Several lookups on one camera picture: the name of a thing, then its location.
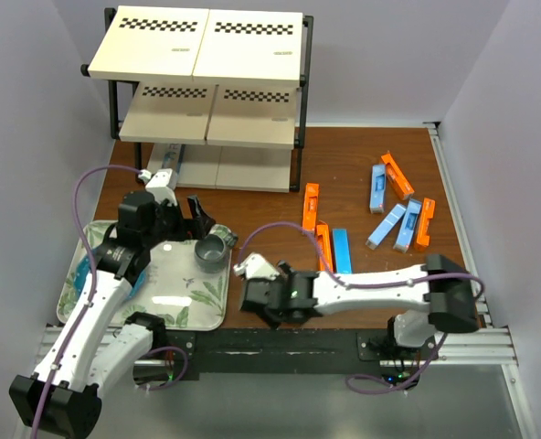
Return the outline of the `silver blue toothpaste box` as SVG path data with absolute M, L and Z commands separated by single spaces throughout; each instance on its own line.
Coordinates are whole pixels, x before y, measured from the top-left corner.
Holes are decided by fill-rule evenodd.
M 179 172 L 184 153 L 184 145 L 169 144 L 165 146 L 161 168 L 171 168 Z

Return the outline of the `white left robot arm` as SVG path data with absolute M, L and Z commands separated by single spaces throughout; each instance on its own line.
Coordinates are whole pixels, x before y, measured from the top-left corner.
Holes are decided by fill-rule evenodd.
M 162 317 L 136 311 L 106 349 L 99 346 L 118 308 L 140 282 L 151 252 L 166 242 L 203 240 L 215 220 L 198 197 L 185 217 L 173 196 L 156 190 L 127 194 L 101 242 L 86 250 L 89 271 L 60 335 L 28 376 L 18 375 L 9 396 L 31 435 L 87 438 L 100 418 L 103 394 L 137 359 L 171 350 Z

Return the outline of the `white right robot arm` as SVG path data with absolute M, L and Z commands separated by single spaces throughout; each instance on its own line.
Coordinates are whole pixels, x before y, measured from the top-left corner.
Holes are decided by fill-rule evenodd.
M 273 265 L 254 252 L 233 273 L 242 281 L 240 310 L 271 328 L 357 309 L 401 309 L 385 337 L 395 359 L 406 359 L 438 332 L 471 334 L 479 328 L 472 290 L 477 278 L 440 254 L 393 271 L 332 273 Z

